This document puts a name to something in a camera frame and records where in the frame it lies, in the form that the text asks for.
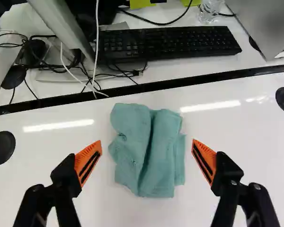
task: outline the computer monitor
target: computer monitor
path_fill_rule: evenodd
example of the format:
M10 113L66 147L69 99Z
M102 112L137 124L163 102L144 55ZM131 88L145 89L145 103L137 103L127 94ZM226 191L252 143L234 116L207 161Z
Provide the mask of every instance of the computer monitor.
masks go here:
M95 0L27 0L45 24L69 48L80 49L92 61L89 44L96 28ZM99 0L100 24L111 24L125 0Z
M284 0L225 0L267 60L284 49Z

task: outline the white tabletop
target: white tabletop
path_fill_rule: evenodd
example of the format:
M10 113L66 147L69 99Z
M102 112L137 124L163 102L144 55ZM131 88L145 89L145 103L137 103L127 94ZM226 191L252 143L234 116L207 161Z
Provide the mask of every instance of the white tabletop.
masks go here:
M74 199L83 227L209 227L219 198L191 155L195 138L228 154L244 170L242 183L264 185L284 227L284 112L275 101L279 87L284 87L284 73L2 115L0 131L14 134L16 149L0 166L0 226L12 226L28 187L51 184L50 172L69 153L101 140L103 156ZM186 182L176 187L174 198L139 198L114 182L115 164L107 147L116 135L109 122L115 103L167 108L183 116ZM58 226L55 212L48 224ZM234 226L246 226L241 208Z
M181 15L184 10L185 8L180 1L169 1L168 3L157 4L155 7L132 10L132 12L156 22L168 22ZM225 5L221 11L224 13L230 13ZM198 8L191 7L183 18L169 26L202 26L203 24L197 20L197 13ZM130 29L156 27L155 25L135 19L123 13L117 14L114 23L124 21L127 22ZM149 62L149 67L144 72L143 76L133 79L137 83L142 84L231 70L284 64L284 58L267 62L263 56L249 44L249 36L235 17L218 16L216 21L210 25L228 26L231 33L234 35L235 39L242 48L242 52L235 56L151 61ZM82 84L79 83L49 83L35 81L38 73L50 73L53 74L53 76L55 76L55 74L51 72L39 72L37 70L28 72L27 82L39 98L75 94L82 90ZM133 85L133 82L129 79L115 78L102 80L100 81L100 85L103 89L106 89ZM0 105L7 105L10 101L11 95L11 90L6 91L2 89L0 91ZM17 103L32 99L34 99L33 95L23 83L16 89L13 102Z

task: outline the black cable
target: black cable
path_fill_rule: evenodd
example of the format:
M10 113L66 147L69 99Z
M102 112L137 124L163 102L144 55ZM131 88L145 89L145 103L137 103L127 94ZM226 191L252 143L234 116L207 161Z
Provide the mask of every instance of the black cable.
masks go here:
M218 13L220 16L224 16L224 17L234 17L235 14L225 14L225 13Z
M172 21L170 21L170 22L167 22L167 23L157 23L157 22L153 22L153 21L151 21L151 20L142 18L142 17L140 17L140 16L138 16L138 15L129 13L129 12L125 11L125 10L122 9L122 8L119 8L119 9L120 9L122 12L124 12L125 14L129 15L129 16L132 16L132 17L134 17L134 18L143 20L143 21L145 21L145 22L147 22L147 23L151 23L151 24L153 24L153 25L165 26L165 25L170 25L170 24L172 24L172 23L174 23L174 22L180 20L180 19L188 12L189 7L191 6L191 3L192 3L192 2L193 2L193 0L190 0L187 9L185 10L185 12L184 12L181 16L179 16L178 18L176 18L176 19L174 19L174 20L172 20Z
M120 72L122 72L127 78L129 78L133 83L135 83L136 85L139 85L136 81L134 81L131 77L129 77L124 71L122 71L116 64L114 64L114 66L119 69Z
M4 34L0 34L0 37L1 36L4 36L4 35L20 35L20 36L23 36L26 38L26 40L28 40L28 37L26 35L23 35L23 34L20 34L20 33L14 33L14 32L11 32L11 33L4 33Z
M85 90L87 84L90 83L90 84L93 86L93 84L92 84L92 82L91 82L91 81L93 80L93 78L89 76L89 74L88 74L88 72L87 72L87 70L86 70L86 68L85 68L85 66L84 66L84 64L83 64L82 62L81 62L81 65L82 65L82 68L80 68L80 69L82 70L82 72L83 72L83 73L87 76L87 78L88 78L88 81L87 81L85 87L84 87L84 88L82 89L82 91L81 91L81 93L83 93L83 91ZM96 82L95 80L94 80L94 82L99 86L100 90L102 90L102 87L99 85L99 83Z
M25 78L24 78L24 82L25 82L25 84L26 84L28 90L33 94L33 96L35 96L35 98L36 98L37 100L39 100L39 98L34 94L34 92L32 91L32 89L30 89L29 85L27 84L27 80L26 80Z
M94 81L98 86L99 86L99 90L98 91L101 91L102 90L102 87L99 85L99 83L97 81Z
M13 89L13 95L11 96L11 99L10 99L9 105L12 103L12 101L13 101L13 99L14 99L14 96L15 96L15 90L16 90L16 88L14 87L14 89Z

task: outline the plastic bottle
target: plastic bottle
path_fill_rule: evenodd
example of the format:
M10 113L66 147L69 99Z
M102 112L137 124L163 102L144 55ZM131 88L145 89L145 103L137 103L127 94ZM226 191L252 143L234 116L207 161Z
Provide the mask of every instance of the plastic bottle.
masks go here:
M200 8L198 19L203 23L211 23L220 12L220 5L223 0L203 0Z

